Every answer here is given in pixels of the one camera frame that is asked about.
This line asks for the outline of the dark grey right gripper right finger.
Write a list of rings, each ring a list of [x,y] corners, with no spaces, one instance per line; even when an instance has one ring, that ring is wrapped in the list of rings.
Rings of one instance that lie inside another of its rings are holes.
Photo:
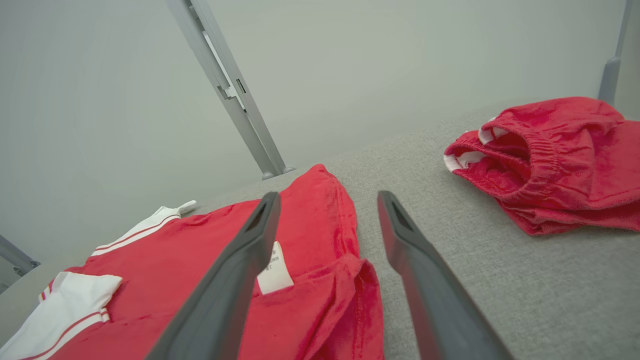
[[[377,209],[390,266],[400,275],[423,360],[512,360],[473,298],[397,196],[382,190]]]

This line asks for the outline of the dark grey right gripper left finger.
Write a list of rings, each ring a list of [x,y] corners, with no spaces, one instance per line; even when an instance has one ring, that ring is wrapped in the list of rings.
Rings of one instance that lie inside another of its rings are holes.
[[[270,264],[281,196],[266,193],[147,354],[148,360],[235,360],[258,275]]]

